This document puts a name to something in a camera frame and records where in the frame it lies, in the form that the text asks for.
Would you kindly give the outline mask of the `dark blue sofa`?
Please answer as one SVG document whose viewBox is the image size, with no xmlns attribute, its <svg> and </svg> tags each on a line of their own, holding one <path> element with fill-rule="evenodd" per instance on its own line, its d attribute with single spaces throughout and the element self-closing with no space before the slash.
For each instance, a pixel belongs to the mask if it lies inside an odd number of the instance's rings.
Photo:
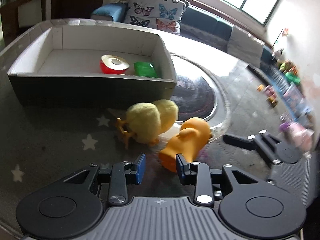
<svg viewBox="0 0 320 240">
<path fill-rule="evenodd" d="M 227 43 L 233 27 L 234 25 L 214 14 L 189 5 L 180 22 L 180 36 L 202 42 L 227 53 Z M 276 59 L 272 55 L 272 50 L 264 45 L 261 58 L 249 63 L 272 74 Z"/>
</svg>

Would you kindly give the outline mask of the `grey sofa cushion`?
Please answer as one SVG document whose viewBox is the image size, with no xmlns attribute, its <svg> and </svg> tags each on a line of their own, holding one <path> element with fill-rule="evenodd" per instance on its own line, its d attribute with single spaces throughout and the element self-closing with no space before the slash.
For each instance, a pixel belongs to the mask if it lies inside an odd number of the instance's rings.
<svg viewBox="0 0 320 240">
<path fill-rule="evenodd" d="M 261 58 L 265 43 L 244 29 L 234 26 L 227 43 L 227 53 L 246 62 Z"/>
</svg>

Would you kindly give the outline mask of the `pink toy house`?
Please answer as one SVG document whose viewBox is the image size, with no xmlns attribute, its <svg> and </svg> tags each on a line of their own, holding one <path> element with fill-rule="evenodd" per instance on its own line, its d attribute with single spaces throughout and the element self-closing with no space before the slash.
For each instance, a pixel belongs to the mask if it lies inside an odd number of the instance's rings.
<svg viewBox="0 0 320 240">
<path fill-rule="evenodd" d="M 313 146 L 313 134 L 314 131 L 309 128 L 303 127 L 298 122 L 285 121 L 279 126 L 280 131 L 285 133 L 291 142 L 302 152 L 308 152 Z"/>
</svg>

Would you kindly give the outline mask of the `yellow plush chick toy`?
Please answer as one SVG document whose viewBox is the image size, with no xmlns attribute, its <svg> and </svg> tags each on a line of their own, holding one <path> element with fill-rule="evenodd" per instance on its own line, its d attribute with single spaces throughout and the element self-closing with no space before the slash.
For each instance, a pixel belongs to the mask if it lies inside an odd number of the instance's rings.
<svg viewBox="0 0 320 240">
<path fill-rule="evenodd" d="M 126 149 L 130 139 L 154 146 L 159 143 L 159 135 L 171 129 L 178 120 L 178 111 L 176 103 L 167 99 L 141 102 L 129 107 L 123 120 L 117 118 L 115 126 Z"/>
</svg>

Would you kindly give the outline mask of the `clear plastic toy bin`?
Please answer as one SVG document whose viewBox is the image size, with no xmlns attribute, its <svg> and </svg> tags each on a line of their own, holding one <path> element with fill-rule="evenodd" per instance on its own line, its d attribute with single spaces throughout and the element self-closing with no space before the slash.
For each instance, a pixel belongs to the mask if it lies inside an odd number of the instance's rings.
<svg viewBox="0 0 320 240">
<path fill-rule="evenodd" d="M 310 103 L 306 98 L 304 98 L 294 83 L 291 83 L 287 91 L 284 93 L 283 98 L 291 109 L 294 119 L 310 114 L 313 110 Z"/>
</svg>

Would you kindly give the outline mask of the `dark wooden side table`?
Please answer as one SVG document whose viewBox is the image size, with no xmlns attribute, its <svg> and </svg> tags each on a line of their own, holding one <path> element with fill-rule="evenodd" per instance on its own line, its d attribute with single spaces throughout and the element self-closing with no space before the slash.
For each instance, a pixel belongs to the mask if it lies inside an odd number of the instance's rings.
<svg viewBox="0 0 320 240">
<path fill-rule="evenodd" d="M 9 45 L 23 31 L 46 20 L 47 0 L 1 1 L 1 24 L 4 45 Z"/>
</svg>

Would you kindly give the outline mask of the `green plastic bowl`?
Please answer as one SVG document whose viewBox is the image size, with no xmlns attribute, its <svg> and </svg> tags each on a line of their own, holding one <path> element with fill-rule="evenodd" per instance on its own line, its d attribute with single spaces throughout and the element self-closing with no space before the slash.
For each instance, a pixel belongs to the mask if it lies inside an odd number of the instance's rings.
<svg viewBox="0 0 320 240">
<path fill-rule="evenodd" d="M 292 72 L 286 73 L 285 77 L 286 77 L 289 84 L 293 83 L 296 86 L 300 85 L 300 78 L 298 76 L 296 76 L 295 74 L 293 74 Z"/>
</svg>

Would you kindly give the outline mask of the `green square toy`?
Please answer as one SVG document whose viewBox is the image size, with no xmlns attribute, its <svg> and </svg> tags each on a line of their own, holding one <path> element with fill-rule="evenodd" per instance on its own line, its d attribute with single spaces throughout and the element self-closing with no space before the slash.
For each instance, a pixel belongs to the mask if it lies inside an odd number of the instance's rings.
<svg viewBox="0 0 320 240">
<path fill-rule="evenodd" d="M 141 77 L 155 77 L 158 75 L 153 67 L 153 65 L 149 62 L 135 62 L 134 64 L 135 75 Z"/>
</svg>

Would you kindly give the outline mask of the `grey star quilted mat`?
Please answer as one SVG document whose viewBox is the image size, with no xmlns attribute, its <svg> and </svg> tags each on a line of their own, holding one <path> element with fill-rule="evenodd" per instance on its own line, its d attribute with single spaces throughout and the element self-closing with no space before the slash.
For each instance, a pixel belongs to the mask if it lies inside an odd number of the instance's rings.
<svg viewBox="0 0 320 240">
<path fill-rule="evenodd" d="M 133 144 L 125 150 L 112 126 L 99 124 L 112 116 L 112 110 L 95 107 L 92 99 L 85 98 L 76 109 L 28 108 L 19 103 L 7 76 L 7 66 L 25 45 L 34 43 L 53 27 L 80 25 L 78 20 L 37 24 L 1 56 L 1 225 L 15 236 L 21 235 L 15 209 L 23 197 L 89 163 L 110 167 L 144 152 L 146 174 L 141 186 L 129 188 L 132 196 L 193 194 L 191 186 L 181 186 L 176 175 L 161 167 L 156 148 Z M 161 38 L 174 54 L 175 66 L 199 64 L 217 78 L 230 103 L 230 133 L 250 135 L 266 129 L 278 135 L 279 117 L 287 106 L 283 100 L 276 107 L 269 105 L 266 96 L 257 90 L 260 81 L 243 61 L 184 37 L 161 34 Z"/>
</svg>

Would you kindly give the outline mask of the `butterfly print pillow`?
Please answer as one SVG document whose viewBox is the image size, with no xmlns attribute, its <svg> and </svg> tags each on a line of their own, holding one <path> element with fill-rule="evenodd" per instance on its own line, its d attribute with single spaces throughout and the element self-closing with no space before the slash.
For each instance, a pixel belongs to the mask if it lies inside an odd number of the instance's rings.
<svg viewBox="0 0 320 240">
<path fill-rule="evenodd" d="M 124 23 L 180 35 L 186 0 L 129 0 Z"/>
</svg>

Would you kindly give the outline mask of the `white cardboard storage box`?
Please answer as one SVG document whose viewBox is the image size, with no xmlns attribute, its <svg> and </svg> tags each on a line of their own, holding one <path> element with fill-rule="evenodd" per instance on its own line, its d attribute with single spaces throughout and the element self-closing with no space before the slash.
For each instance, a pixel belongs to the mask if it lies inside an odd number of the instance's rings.
<svg viewBox="0 0 320 240">
<path fill-rule="evenodd" d="M 104 74 L 103 55 L 125 59 L 121 75 Z M 135 75 L 135 62 L 149 62 L 158 77 Z M 21 104 L 127 109 L 168 99 L 176 73 L 163 39 L 147 28 L 64 25 L 51 27 L 18 56 L 7 72 Z"/>
</svg>

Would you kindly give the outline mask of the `orange rubber toy animal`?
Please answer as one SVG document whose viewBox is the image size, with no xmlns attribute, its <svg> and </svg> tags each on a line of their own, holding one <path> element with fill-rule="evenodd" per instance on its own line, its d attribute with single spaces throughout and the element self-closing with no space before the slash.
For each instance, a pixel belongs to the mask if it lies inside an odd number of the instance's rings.
<svg viewBox="0 0 320 240">
<path fill-rule="evenodd" d="M 159 152 L 161 165 L 176 173 L 176 155 L 182 154 L 188 163 L 192 163 L 211 137 L 208 122 L 197 117 L 188 119 L 180 127 L 179 133 L 174 135 Z"/>
</svg>

